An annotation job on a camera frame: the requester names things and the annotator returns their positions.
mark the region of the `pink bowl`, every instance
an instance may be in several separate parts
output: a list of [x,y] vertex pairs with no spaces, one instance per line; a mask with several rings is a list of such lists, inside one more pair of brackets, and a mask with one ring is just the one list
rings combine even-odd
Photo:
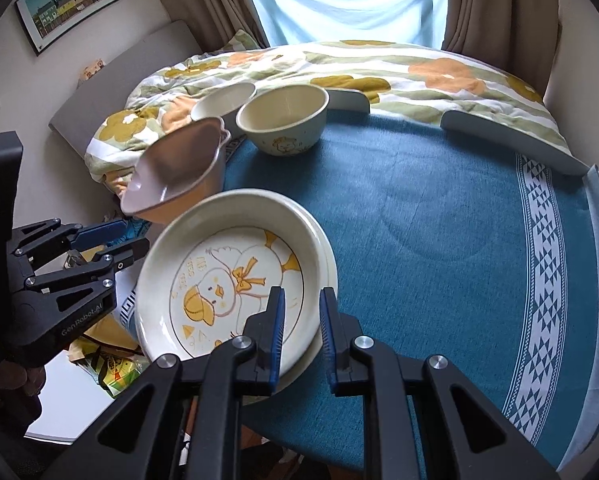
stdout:
[[222,191],[230,133],[221,118],[193,121],[158,139],[135,165],[122,195],[124,214],[168,224]]

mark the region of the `small white bowl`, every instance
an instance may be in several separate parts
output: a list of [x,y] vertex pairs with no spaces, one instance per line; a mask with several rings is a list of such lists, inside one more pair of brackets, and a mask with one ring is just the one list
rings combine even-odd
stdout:
[[238,189],[171,223],[138,280],[136,319],[147,356],[211,352],[241,333],[245,317],[266,308],[270,287],[281,285],[287,310],[280,375],[290,370],[319,327],[320,290],[337,280],[327,240],[304,211],[277,193]]
[[241,107],[236,123],[263,152],[297,155],[313,147],[322,135],[328,99],[328,92],[316,85],[274,88]]
[[193,121],[198,121],[206,117],[221,117],[224,120],[224,127],[231,133],[233,139],[241,137],[244,132],[238,128],[235,117],[240,107],[255,94],[256,86],[249,82],[221,86],[195,104],[191,110],[191,118]]

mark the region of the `bowl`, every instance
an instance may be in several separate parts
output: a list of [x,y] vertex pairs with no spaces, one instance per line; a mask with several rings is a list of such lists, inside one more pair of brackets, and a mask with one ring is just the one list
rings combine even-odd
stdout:
[[320,290],[337,280],[327,239],[303,211],[277,193],[238,189],[203,200],[169,225],[138,280],[136,322],[147,356],[211,352],[241,334],[246,318],[266,308],[271,286],[281,285],[280,374],[291,370],[317,333]]
[[140,157],[120,206],[127,216],[168,224],[222,191],[231,139],[221,118],[206,118],[161,137]]
[[199,121],[206,117],[221,117],[224,127],[236,139],[244,135],[235,123],[240,107],[256,94],[253,83],[243,82],[222,86],[202,97],[192,108],[191,118]]
[[326,126],[328,92],[297,84],[269,90],[238,111],[236,123],[257,148],[269,155],[297,155],[319,140]]

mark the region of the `ceramic plate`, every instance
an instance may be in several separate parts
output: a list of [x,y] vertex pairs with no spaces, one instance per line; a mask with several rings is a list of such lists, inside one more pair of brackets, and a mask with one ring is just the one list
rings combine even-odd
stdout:
[[284,375],[311,345],[319,291],[333,286],[337,273],[324,241],[310,214],[277,193],[240,189],[200,202],[164,230],[142,268],[136,312],[148,357],[211,352],[241,334],[246,318],[266,308],[271,286],[280,285]]
[[[322,227],[317,223],[317,220],[309,213],[306,209],[304,209],[301,205],[293,202],[290,198],[284,197],[284,199],[288,200],[290,203],[293,203],[298,212],[302,213],[308,222],[313,224],[315,230],[318,232],[322,247],[324,248],[324,253],[326,253],[326,266],[328,268],[328,286],[333,287],[335,294],[337,295],[337,264],[335,263],[335,254],[333,253],[333,248],[331,247],[328,238],[326,237],[326,233]],[[283,390],[289,384],[291,384],[295,379],[297,379],[304,370],[308,368],[308,366],[313,362],[313,359],[319,354],[319,350],[322,348],[322,333],[321,330],[317,330],[315,335],[313,336],[312,341],[308,345],[307,351],[302,354],[302,357],[295,363],[291,369],[286,372],[282,377],[280,377],[280,382],[277,385],[276,393]],[[250,397],[251,402],[257,400],[263,400],[265,397]],[[249,404],[246,398],[244,399],[245,404]]]

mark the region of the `white triangle pattern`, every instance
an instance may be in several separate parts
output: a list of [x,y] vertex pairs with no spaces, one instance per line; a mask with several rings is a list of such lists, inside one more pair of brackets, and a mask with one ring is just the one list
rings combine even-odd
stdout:
[[527,304],[518,362],[503,413],[536,444],[550,410],[564,349],[564,237],[550,170],[517,155],[527,229]]

